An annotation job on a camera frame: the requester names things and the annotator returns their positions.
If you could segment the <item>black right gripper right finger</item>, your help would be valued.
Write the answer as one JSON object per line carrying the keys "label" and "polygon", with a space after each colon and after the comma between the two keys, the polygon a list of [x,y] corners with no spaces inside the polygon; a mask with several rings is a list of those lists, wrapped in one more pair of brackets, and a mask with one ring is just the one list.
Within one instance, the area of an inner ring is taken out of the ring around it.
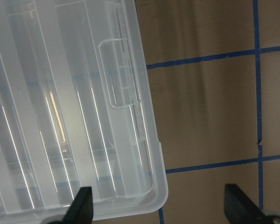
{"label": "black right gripper right finger", "polygon": [[230,224],[280,224],[280,216],[264,214],[236,184],[224,186],[224,214]]}

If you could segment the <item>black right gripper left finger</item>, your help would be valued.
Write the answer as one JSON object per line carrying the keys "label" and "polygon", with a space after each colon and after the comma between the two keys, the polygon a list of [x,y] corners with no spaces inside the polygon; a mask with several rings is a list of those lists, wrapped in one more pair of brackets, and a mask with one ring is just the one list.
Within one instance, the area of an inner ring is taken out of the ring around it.
{"label": "black right gripper left finger", "polygon": [[91,187],[81,187],[68,211],[54,224],[91,224],[94,216]]}

